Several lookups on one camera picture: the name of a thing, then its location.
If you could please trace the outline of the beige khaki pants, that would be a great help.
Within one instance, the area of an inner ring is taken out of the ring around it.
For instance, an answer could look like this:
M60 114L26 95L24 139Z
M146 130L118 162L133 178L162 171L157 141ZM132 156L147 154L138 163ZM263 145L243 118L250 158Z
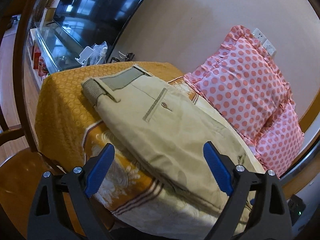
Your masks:
M263 167L235 129L208 103L138 65L105 77L89 77L82 91L120 143L154 177L184 199L218 211L227 196L203 156L210 141L219 153L249 171Z

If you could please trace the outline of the wooden chair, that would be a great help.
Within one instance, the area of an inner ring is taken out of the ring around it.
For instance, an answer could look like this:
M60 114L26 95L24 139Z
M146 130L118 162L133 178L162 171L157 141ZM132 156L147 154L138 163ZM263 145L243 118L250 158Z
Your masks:
M53 174L63 174L63 170L56 166L54 162L47 158L43 153L38 151L36 139L31 130L26 105L19 102L16 105L16 109L20 124L14 126L8 126L1 110L1 147L3 147L3 145L8 145L8 147L6 146L5 148L10 148L9 153L1 152L1 165L14 155L22 152L26 153L27 157L41 156L46 165L53 170Z

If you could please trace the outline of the pink polka dot pillow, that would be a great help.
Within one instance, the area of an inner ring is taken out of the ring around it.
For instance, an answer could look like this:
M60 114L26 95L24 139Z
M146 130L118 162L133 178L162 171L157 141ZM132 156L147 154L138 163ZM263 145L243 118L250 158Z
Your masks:
M263 127L255 145L255 157L265 170L282 176L298 156L304 142L293 104L279 108Z
M256 144L268 120L292 100L290 84L261 42L242 25L233 26L218 51L184 80L249 145Z

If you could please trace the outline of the yellow patterned bedspread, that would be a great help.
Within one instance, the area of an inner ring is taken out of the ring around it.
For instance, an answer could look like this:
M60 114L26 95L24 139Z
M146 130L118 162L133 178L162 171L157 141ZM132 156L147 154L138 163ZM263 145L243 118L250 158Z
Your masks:
M176 87L195 105L208 103L168 63L124 62L57 72L45 78L37 104L35 131L40 151L70 171L98 155L106 144L112 144L114 160L95 194L98 202L114 217L144 233L202 239L227 201L218 211L211 211L178 195L120 143L83 94L81 84L85 79L111 76L134 65Z

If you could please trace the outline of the clear plastic bag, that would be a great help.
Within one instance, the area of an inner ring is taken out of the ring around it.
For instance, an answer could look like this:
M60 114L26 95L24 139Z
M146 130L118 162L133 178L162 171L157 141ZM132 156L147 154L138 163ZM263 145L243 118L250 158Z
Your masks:
M104 64L106 62L106 55L108 51L108 45L104 41L101 44L94 44L92 46L93 53L90 56L90 64L91 65L98 65Z

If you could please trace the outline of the white plastic stand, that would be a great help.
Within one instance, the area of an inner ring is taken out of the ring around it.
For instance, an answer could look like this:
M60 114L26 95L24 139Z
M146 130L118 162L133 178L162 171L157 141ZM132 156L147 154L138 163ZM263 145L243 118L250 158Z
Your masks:
M89 46L86 46L79 54L79 57L75 58L75 61L79 63L81 66L84 66L89 57L92 55L92 53L93 49Z

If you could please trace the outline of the glass top tv cabinet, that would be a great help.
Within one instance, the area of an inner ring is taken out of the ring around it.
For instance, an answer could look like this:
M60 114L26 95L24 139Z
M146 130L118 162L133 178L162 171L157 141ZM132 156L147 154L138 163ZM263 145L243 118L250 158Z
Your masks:
M39 88L48 75L81 67L76 59L84 49L79 43L83 29L84 24L76 21L34 23L28 37L33 51L28 56Z

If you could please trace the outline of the black flat screen television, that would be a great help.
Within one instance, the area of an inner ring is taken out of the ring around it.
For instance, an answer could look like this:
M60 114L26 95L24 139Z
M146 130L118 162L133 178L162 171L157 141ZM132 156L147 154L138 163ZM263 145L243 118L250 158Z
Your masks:
M120 36L144 0L60 0L57 22L82 47L105 42L111 56Z

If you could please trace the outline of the wooden bed headboard frame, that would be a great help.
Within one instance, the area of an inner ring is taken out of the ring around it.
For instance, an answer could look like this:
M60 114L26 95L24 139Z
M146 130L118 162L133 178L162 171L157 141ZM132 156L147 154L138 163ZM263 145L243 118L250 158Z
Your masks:
M286 199L309 185L319 174L319 94L300 118L299 124L304 132L303 146L281 177Z

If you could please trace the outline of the white wall socket plate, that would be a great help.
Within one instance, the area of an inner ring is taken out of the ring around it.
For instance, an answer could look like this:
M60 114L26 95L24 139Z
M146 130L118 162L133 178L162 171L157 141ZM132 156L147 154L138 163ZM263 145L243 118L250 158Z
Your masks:
M258 28L255 28L252 32L252 35L261 43L263 44L267 38L266 36L258 29Z
M268 39L263 43L263 47L268 52L270 57L273 57L277 51L276 48L273 46L273 44Z

